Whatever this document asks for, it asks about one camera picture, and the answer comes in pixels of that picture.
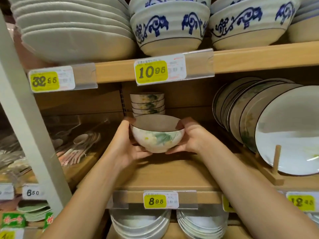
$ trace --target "green sign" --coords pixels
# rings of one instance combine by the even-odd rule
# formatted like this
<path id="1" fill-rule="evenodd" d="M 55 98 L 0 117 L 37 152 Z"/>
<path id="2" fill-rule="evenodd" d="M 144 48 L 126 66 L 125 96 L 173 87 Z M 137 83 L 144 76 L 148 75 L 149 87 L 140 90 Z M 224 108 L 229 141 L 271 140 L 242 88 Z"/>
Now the green sign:
<path id="1" fill-rule="evenodd" d="M 3 213 L 2 227 L 24 228 L 26 227 L 26 219 L 23 214 L 19 213 Z"/>
<path id="2" fill-rule="evenodd" d="M 45 215 L 45 220 L 44 220 L 44 227 L 43 229 L 46 229 L 49 225 L 52 224 L 53 222 L 53 213 L 52 212 L 48 212 L 46 215 Z"/>

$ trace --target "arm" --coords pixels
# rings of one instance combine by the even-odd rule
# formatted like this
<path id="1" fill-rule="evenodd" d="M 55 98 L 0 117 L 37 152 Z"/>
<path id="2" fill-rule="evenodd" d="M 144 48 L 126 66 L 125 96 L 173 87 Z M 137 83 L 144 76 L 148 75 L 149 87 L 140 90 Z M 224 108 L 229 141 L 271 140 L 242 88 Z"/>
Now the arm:
<path id="1" fill-rule="evenodd" d="M 152 154 L 143 147 L 131 145 L 132 121 L 129 118 L 122 121 L 100 160 L 41 239 L 91 239 L 94 236 L 119 173 L 132 161 Z"/>
<path id="2" fill-rule="evenodd" d="M 319 238 L 319 229 L 304 213 L 250 173 L 214 135 L 191 118 L 182 123 L 187 135 L 167 153 L 199 154 L 255 239 Z"/>

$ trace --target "white shelf post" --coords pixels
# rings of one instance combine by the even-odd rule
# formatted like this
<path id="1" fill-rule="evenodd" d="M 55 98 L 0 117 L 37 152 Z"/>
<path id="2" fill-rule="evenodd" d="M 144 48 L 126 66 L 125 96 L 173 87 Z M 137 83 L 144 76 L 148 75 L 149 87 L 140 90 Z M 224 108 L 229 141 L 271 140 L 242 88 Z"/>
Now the white shelf post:
<path id="1" fill-rule="evenodd" d="M 2 15 L 0 102 L 40 187 L 57 216 L 72 194 Z"/>

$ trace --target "hand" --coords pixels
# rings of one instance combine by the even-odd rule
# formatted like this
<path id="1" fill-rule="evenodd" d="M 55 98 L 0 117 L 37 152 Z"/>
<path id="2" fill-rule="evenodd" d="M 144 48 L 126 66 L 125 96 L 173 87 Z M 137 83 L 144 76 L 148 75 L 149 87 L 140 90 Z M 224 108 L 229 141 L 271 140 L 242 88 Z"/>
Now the hand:
<path id="1" fill-rule="evenodd" d="M 129 138 L 130 124 L 135 121 L 134 118 L 125 117 L 119 125 L 111 143 L 106 149 L 111 157 L 116 159 L 116 163 L 121 169 L 129 166 L 134 160 L 145 158 L 152 155 L 142 146 L 133 146 L 137 142 Z"/>
<path id="2" fill-rule="evenodd" d="M 176 128 L 181 129 L 183 127 L 185 128 L 184 137 L 177 146 L 168 150 L 166 154 L 182 151 L 198 153 L 200 150 L 200 145 L 205 142 L 204 136 L 206 134 L 210 134 L 191 117 L 180 120 Z"/>

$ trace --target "yellow price label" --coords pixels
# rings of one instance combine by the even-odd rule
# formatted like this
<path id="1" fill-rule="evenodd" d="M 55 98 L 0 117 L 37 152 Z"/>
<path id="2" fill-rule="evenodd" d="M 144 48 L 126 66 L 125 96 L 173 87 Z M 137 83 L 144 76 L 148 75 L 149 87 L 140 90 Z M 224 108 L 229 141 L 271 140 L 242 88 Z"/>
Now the yellow price label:
<path id="1" fill-rule="evenodd" d="M 289 195 L 287 198 L 302 211 L 316 211 L 316 199 L 312 195 Z"/>
<path id="2" fill-rule="evenodd" d="M 30 84 L 34 92 L 52 91 L 60 88 L 58 74 L 55 71 L 30 75 Z"/>
<path id="3" fill-rule="evenodd" d="M 166 208 L 165 195 L 144 195 L 144 207 L 146 209 L 160 209 Z"/>
<path id="4" fill-rule="evenodd" d="M 2 231 L 0 232 L 0 239 L 14 239 L 15 232 L 14 231 Z"/>
<path id="5" fill-rule="evenodd" d="M 164 60 L 142 63 L 135 66 L 136 82 L 146 84 L 168 79 L 167 63 Z"/>
<path id="6" fill-rule="evenodd" d="M 225 212 L 235 212 L 234 208 L 230 204 L 229 200 L 226 198 L 225 195 L 222 195 L 222 202 L 223 202 L 223 209 Z"/>

